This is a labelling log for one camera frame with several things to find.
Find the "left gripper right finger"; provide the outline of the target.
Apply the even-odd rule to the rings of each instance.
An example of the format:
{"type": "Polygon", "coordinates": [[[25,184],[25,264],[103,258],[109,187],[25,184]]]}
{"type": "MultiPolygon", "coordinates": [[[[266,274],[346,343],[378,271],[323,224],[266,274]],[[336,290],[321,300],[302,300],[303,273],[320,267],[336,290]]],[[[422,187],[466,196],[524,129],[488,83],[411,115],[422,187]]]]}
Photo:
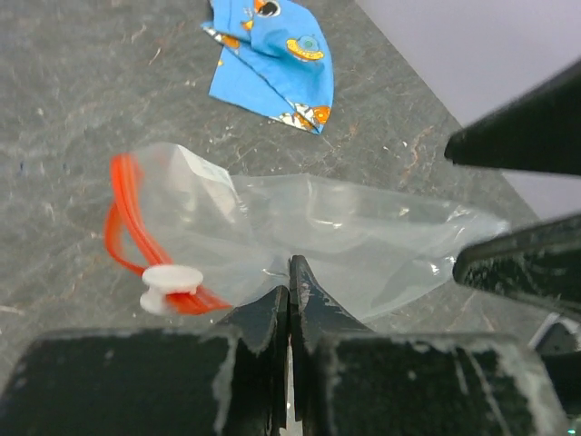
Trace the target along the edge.
{"type": "Polygon", "coordinates": [[[296,419],[307,435],[566,435],[559,358],[494,333],[374,332],[290,261],[296,419]]]}

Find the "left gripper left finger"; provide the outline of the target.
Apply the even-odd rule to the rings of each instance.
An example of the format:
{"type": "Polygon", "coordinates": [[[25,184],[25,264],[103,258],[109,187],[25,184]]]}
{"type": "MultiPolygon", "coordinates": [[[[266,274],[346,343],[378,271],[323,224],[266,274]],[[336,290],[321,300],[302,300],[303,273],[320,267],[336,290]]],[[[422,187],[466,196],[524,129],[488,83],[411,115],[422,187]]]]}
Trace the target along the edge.
{"type": "Polygon", "coordinates": [[[46,333],[1,395],[4,435],[276,435],[286,424],[289,292],[205,331],[46,333]]]}

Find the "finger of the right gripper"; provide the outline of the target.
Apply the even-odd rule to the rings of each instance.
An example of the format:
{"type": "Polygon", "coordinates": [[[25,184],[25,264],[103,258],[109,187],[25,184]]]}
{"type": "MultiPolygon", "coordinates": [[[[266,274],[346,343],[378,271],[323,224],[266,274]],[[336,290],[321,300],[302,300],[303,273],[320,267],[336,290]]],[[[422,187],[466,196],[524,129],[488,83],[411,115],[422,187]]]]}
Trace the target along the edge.
{"type": "Polygon", "coordinates": [[[453,133],[453,164],[580,174],[580,63],[453,133]]]}
{"type": "Polygon", "coordinates": [[[580,321],[580,216],[506,233],[464,248],[453,267],[460,285],[580,321]]]}

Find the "clear zip bag orange zipper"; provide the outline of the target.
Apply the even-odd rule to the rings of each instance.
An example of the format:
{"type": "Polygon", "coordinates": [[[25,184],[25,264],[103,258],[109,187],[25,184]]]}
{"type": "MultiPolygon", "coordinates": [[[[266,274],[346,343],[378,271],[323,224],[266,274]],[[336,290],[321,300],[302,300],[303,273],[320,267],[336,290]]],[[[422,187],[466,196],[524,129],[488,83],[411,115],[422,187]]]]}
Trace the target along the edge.
{"type": "Polygon", "coordinates": [[[149,313],[202,315],[259,300],[305,257],[361,320],[449,280],[459,252],[508,223],[460,203],[309,174],[230,175],[178,144],[110,163],[104,245],[145,284],[149,313]]]}

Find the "blue patterned cloth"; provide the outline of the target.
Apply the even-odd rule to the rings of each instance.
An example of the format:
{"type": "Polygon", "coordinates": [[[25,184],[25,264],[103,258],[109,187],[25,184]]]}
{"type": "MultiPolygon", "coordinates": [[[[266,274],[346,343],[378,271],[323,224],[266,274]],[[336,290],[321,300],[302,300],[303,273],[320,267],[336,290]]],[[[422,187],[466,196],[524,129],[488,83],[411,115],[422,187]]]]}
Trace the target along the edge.
{"type": "Polygon", "coordinates": [[[332,57],[314,15],[293,1],[212,1],[203,31],[222,46],[209,95],[311,134],[334,96],[332,57]]]}

